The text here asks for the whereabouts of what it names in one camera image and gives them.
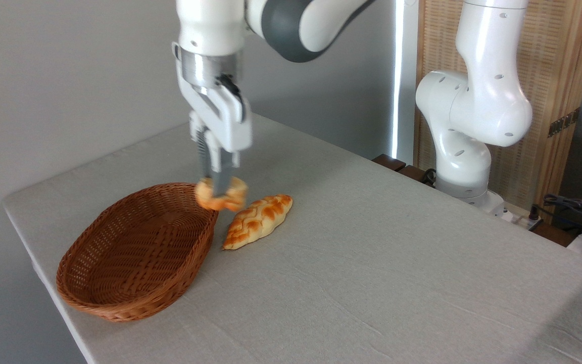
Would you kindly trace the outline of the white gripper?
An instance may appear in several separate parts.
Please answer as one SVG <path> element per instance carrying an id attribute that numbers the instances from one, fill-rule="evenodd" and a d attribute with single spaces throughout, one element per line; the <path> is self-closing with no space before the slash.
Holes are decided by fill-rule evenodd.
<path id="1" fill-rule="evenodd" d="M 197 144 L 201 177 L 213 197 L 226 195 L 233 173 L 239 168 L 239 152 L 251 147 L 252 113 L 249 102 L 241 95 L 231 76 L 219 76 L 214 88 L 199 92 L 182 76 L 178 85 L 191 106 L 189 126 L 192 140 Z M 207 133 L 217 139 L 220 147 L 212 150 Z"/>

